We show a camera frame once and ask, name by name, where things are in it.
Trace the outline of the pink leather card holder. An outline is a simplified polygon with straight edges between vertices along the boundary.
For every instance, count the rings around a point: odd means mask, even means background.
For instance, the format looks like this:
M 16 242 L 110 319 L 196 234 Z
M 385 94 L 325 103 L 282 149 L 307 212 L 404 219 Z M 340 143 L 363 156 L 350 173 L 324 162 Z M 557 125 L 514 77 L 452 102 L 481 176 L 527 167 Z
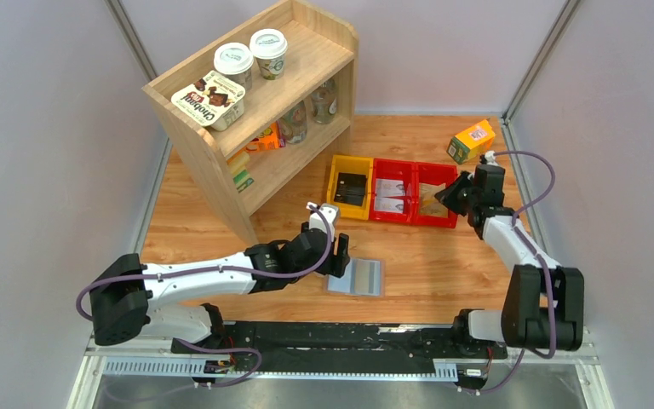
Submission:
M 379 260 L 353 258 L 342 277 L 328 278 L 325 289 L 342 295 L 380 297 L 384 287 L 382 267 Z

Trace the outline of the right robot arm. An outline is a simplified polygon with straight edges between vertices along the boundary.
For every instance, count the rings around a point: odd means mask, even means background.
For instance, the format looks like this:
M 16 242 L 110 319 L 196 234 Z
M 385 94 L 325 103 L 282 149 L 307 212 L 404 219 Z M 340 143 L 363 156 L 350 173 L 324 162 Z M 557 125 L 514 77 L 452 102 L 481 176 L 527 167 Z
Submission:
M 502 309 L 465 308 L 454 318 L 460 343 L 503 343 L 551 355 L 582 346 L 584 278 L 556 262 L 504 206 L 505 170 L 479 164 L 435 194 L 447 210 L 464 216 L 478 238 L 502 260 L 511 277 Z

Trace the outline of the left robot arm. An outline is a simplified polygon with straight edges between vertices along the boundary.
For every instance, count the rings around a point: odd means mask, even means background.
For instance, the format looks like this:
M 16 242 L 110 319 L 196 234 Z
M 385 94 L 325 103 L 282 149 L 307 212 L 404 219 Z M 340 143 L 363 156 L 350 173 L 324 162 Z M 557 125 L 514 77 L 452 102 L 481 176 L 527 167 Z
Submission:
M 292 240 L 274 240 L 203 262 L 144 264 L 138 254 L 120 256 L 87 292 L 95 343 L 112 346 L 139 335 L 217 344 L 224 337 L 221 313 L 211 304 L 182 302 L 224 294 L 280 291 L 311 272 L 340 278 L 350 261 L 349 237 L 329 239 L 303 223 Z

